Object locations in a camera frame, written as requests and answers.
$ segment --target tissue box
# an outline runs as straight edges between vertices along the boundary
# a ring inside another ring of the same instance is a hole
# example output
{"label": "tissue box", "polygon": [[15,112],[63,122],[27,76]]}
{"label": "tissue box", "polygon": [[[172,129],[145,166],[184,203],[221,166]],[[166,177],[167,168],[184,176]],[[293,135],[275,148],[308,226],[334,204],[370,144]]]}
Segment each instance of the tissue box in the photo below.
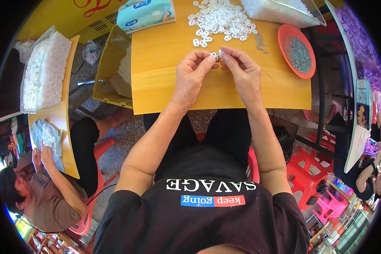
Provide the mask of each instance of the tissue box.
{"label": "tissue box", "polygon": [[129,0],[117,15],[117,25],[127,34],[175,20],[170,0]]}

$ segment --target yellow table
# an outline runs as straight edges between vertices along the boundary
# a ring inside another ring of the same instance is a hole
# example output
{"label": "yellow table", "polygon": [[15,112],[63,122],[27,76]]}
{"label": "yellow table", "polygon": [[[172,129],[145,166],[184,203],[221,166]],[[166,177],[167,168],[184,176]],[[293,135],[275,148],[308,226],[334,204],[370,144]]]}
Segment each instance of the yellow table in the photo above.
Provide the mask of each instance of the yellow table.
{"label": "yellow table", "polygon": [[[188,25],[188,16],[200,9],[192,1],[174,0],[176,22],[147,28],[132,37],[132,95],[134,114],[161,112],[171,99],[175,68],[191,50],[218,53],[221,45],[247,52],[262,68],[262,97],[266,108],[311,109],[310,80],[298,77],[286,63],[278,45],[279,24],[252,20],[263,37],[269,54],[257,50],[255,35],[246,41],[224,41],[224,34],[211,35],[207,48],[194,47],[197,26]],[[203,80],[196,103],[191,109],[243,108],[230,72],[210,71]]]}
{"label": "yellow table", "polygon": [[[61,103],[37,110],[36,114],[28,114],[28,125],[31,126],[37,119],[45,119],[52,124],[58,131],[62,130],[62,164],[67,175],[80,178],[76,168],[75,157],[73,156],[71,137],[69,136],[69,116],[68,116],[68,99],[69,99],[69,82],[71,79],[71,70],[73,58],[75,56],[76,46],[79,41],[79,35],[70,39],[72,42],[69,51],[68,60],[65,67],[65,77],[62,85]],[[40,144],[34,144],[31,139],[32,148]]]}

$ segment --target yellow plastic basket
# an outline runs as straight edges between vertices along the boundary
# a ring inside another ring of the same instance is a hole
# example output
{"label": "yellow plastic basket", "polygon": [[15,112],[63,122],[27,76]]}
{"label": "yellow plastic basket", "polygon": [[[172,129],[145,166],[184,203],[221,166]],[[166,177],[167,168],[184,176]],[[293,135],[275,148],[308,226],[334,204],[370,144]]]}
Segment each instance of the yellow plastic basket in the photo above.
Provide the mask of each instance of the yellow plastic basket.
{"label": "yellow plastic basket", "polygon": [[133,109],[133,99],[118,94],[109,81],[117,74],[120,61],[126,55],[126,49],[130,44],[131,38],[118,26],[113,26],[100,57],[93,99]]}

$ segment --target printed logo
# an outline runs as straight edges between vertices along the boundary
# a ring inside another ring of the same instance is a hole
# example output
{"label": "printed logo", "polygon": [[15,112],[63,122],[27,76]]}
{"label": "printed logo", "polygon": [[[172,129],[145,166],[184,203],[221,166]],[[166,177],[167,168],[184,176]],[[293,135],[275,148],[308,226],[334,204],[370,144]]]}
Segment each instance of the printed logo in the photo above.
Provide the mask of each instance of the printed logo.
{"label": "printed logo", "polygon": [[138,8],[140,8],[140,7],[149,5],[150,3],[151,3],[151,0],[145,0],[145,1],[142,1],[142,2],[140,2],[140,3],[136,3],[136,4],[134,4],[134,5],[133,5],[133,8],[134,8],[134,9],[138,9]]}
{"label": "printed logo", "polygon": [[138,19],[133,19],[132,21],[126,22],[126,26],[132,26],[137,22],[138,22]]}
{"label": "printed logo", "polygon": [[181,206],[229,207],[241,205],[245,205],[244,195],[225,197],[181,195]]}

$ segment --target person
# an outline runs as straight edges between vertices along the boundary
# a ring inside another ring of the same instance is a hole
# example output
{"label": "person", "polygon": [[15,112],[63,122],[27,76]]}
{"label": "person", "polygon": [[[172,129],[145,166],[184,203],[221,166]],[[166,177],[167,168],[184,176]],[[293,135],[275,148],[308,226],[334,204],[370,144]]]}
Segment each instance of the person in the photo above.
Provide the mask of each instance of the person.
{"label": "person", "polygon": [[[305,116],[314,122],[319,122],[319,114],[315,110],[304,110]],[[352,121],[346,124],[343,117],[337,112],[332,119],[325,117],[325,124],[348,128],[352,126]],[[336,131],[330,132],[335,135],[334,153],[346,161],[349,153],[349,134]],[[374,159],[358,159],[354,166],[345,173],[345,164],[340,161],[334,161],[333,173],[344,182],[345,185],[352,188],[356,196],[367,201],[375,193],[374,199],[381,198],[381,174],[378,174],[376,166],[381,163],[381,142],[377,142],[380,148]]]}
{"label": "person", "polygon": [[16,175],[11,167],[1,170],[0,193],[7,209],[25,215],[44,232],[61,232],[81,220],[86,213],[83,201],[97,190],[94,144],[109,129],[117,128],[132,115],[131,109],[119,109],[105,120],[86,117],[71,127],[73,155],[80,179],[56,169],[49,146],[42,151],[37,148],[32,151],[35,173],[29,182]]}
{"label": "person", "polygon": [[[261,97],[261,67],[241,50],[220,49],[246,109],[218,109],[198,142],[187,111],[218,65],[208,51],[188,53],[170,102],[144,115],[147,132],[121,167],[94,253],[307,253],[309,233]],[[251,139],[261,184],[246,177]]]}

